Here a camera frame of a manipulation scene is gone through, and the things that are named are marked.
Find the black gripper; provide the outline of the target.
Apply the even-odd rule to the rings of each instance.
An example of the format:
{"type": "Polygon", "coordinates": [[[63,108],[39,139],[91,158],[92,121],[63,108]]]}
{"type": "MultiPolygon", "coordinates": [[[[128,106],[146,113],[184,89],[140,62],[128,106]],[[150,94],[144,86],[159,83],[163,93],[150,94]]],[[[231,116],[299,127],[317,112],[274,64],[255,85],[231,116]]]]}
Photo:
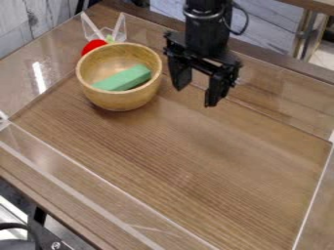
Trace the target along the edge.
{"type": "Polygon", "coordinates": [[[182,91],[192,81],[192,70],[208,76],[208,87],[204,91],[204,106],[214,107],[226,98],[230,88],[236,85],[242,61],[230,52],[223,51],[218,57],[206,58],[186,47],[182,32],[164,33],[167,57],[172,85],[182,91]]]}

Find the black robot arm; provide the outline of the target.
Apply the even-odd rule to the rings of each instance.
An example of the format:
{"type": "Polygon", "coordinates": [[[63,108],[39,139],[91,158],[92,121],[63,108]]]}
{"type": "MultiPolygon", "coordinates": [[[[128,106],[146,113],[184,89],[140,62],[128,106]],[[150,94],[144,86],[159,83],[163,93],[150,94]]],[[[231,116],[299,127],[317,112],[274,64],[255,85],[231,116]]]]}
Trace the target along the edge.
{"type": "Polygon", "coordinates": [[[186,30],[164,33],[172,85],[182,91],[192,82],[192,71],[208,76],[204,106],[214,107],[236,86],[242,60],[228,49],[230,34],[242,35],[250,15],[234,0],[186,0],[186,30]]]}

